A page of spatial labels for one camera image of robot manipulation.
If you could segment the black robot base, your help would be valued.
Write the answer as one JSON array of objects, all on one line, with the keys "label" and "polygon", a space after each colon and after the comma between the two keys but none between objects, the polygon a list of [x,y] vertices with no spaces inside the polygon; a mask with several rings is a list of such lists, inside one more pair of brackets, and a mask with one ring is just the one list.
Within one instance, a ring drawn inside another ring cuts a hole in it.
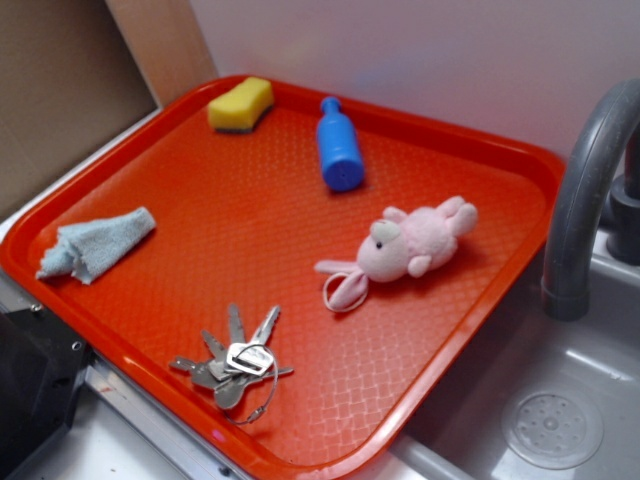
[{"label": "black robot base", "polygon": [[1,314],[1,477],[15,479],[71,429],[91,347],[46,307]]}]

